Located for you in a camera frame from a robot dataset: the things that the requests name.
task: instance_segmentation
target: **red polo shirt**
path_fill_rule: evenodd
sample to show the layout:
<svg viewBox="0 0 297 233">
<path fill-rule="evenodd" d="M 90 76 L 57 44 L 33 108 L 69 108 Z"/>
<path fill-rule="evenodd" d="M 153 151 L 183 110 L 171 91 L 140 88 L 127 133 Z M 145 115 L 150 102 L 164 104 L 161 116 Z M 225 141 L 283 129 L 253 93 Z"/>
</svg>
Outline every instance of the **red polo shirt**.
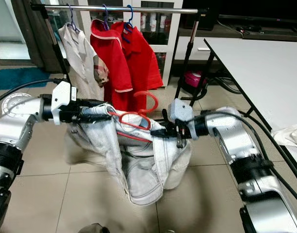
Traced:
<svg viewBox="0 0 297 233">
<path fill-rule="evenodd" d="M 137 91 L 155 89 L 163 85 L 155 53 L 138 29 L 124 33 L 124 23 L 112 25 L 105 31 L 100 20 L 91 24 L 90 43 L 109 69 L 104 100 L 123 111 L 146 109 L 146 97 L 133 97 Z"/>
<path fill-rule="evenodd" d="M 138 111 L 146 109 L 147 99 L 145 96 L 138 96 L 135 99 L 133 94 L 137 91 L 156 89 L 163 85 L 163 81 L 154 51 L 137 27 L 128 28 L 132 33 L 125 33 L 124 22 L 118 22 L 111 26 L 111 30 L 119 32 L 121 36 L 130 41 L 128 43 L 120 37 L 133 87 L 133 91 L 128 95 L 128 111 Z"/>
</svg>

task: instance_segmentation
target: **white jacket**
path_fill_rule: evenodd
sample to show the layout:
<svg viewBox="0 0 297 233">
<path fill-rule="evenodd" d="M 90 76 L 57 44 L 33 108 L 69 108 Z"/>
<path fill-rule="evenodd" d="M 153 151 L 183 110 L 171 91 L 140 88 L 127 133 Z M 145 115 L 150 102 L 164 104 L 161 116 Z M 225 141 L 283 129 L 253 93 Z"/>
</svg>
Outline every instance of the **white jacket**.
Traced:
<svg viewBox="0 0 297 233">
<path fill-rule="evenodd" d="M 116 110 L 109 104 L 103 104 L 85 111 L 109 114 L 108 111 Z M 129 122 L 136 125 L 141 123 L 141 119 L 138 115 L 129 116 Z M 131 202 L 138 205 L 152 204 L 163 195 L 163 189 L 179 185 L 189 163 L 191 146 L 187 141 L 186 146 L 179 149 L 176 138 L 150 135 L 150 131 L 163 128 L 156 121 L 150 121 L 150 130 L 121 124 L 116 116 L 108 121 L 80 124 L 77 133 L 69 132 L 65 136 L 66 162 L 105 166 L 129 195 Z M 142 138 L 151 143 L 117 133 Z"/>
</svg>

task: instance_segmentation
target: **tiled floor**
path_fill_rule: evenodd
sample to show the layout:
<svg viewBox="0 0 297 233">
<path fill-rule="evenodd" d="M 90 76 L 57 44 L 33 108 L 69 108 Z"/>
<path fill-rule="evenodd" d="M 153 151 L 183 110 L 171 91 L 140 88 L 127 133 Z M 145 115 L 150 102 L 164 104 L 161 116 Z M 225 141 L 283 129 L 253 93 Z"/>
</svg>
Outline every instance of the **tiled floor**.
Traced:
<svg viewBox="0 0 297 233">
<path fill-rule="evenodd" d="M 174 97 L 175 85 L 173 80 L 167 89 L 152 91 L 160 106 L 151 117 L 161 117 L 161 110 Z M 23 91 L 37 96 L 50 93 L 53 87 L 48 84 Z M 207 96 L 195 103 L 194 111 L 199 114 L 201 109 L 225 105 L 249 108 L 242 96 L 210 86 Z M 64 125 L 35 125 L 24 152 L 22 173 L 11 187 L 12 199 L 1 233 L 77 233 L 95 222 L 107 226 L 111 233 L 244 232 L 239 216 L 242 202 L 213 138 L 193 141 L 194 152 L 180 186 L 165 191 L 156 204 L 143 207 L 131 204 L 105 169 L 67 165 L 63 159 L 65 130 Z M 297 191 L 297 182 L 286 163 L 262 133 L 261 138 L 277 170 Z"/>
</svg>

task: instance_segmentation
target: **clothes hanger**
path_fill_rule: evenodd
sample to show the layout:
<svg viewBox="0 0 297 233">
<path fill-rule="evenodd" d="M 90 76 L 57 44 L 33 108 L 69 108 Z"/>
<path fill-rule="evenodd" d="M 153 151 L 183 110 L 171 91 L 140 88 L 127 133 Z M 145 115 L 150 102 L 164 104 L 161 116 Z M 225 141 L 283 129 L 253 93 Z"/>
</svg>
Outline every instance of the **clothes hanger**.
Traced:
<svg viewBox="0 0 297 233">
<path fill-rule="evenodd" d="M 133 26 L 131 24 L 131 20 L 133 19 L 133 8 L 130 5 L 127 5 L 127 7 L 129 7 L 131 9 L 131 18 L 129 19 L 128 22 L 125 22 L 124 23 L 124 29 L 125 29 L 126 33 L 128 33 L 128 32 L 132 33 L 132 31 L 128 28 L 128 25 L 131 26 L 131 28 L 133 28 Z M 122 38 L 123 38 L 123 40 L 127 41 L 128 43 L 130 43 L 130 41 L 128 39 L 126 39 L 124 37 L 124 35 L 122 35 Z"/>
<path fill-rule="evenodd" d="M 104 16 L 104 23 L 103 23 L 103 26 L 104 26 L 104 29 L 106 31 L 108 31 L 110 28 L 109 28 L 109 25 L 108 25 L 108 9 L 106 8 L 106 5 L 105 4 L 102 4 L 102 6 L 105 8 L 105 16 Z"/>
<path fill-rule="evenodd" d="M 118 116 L 119 117 L 118 120 L 122 124 L 135 127 L 136 129 L 149 130 L 150 127 L 151 127 L 151 125 L 150 125 L 150 119 L 147 118 L 145 116 L 145 114 L 154 111 L 158 107 L 158 99 L 156 98 L 156 96 L 154 96 L 152 93 L 150 93 L 148 91 L 138 91 L 138 92 L 134 93 L 133 96 L 134 97 L 138 97 L 140 95 L 145 95 L 145 96 L 152 97 L 153 100 L 154 100 L 154 106 L 152 108 L 150 108 L 150 109 L 140 109 L 138 112 L 125 112 L 125 113 L 123 113 L 121 115 L 118 114 L 118 113 L 115 113 L 115 112 L 109 112 L 109 114 L 114 115 L 114 116 Z M 126 116 L 126 115 L 128 115 L 128 114 L 139 115 L 140 117 L 142 117 L 142 119 L 144 119 L 147 122 L 147 124 L 148 124 L 147 127 L 143 127 L 143 126 L 140 126 L 140 125 L 135 125 L 135 124 L 132 124 L 132 123 L 123 121 L 123 117 Z"/>
<path fill-rule="evenodd" d="M 80 30 L 76 27 L 74 21 L 73 21 L 73 10 L 71 8 L 71 6 L 67 3 L 66 4 L 69 8 L 70 8 L 70 11 L 71 11 L 71 23 L 68 23 L 68 26 L 71 25 L 71 27 L 73 28 L 73 30 L 77 33 L 80 32 Z"/>
</svg>

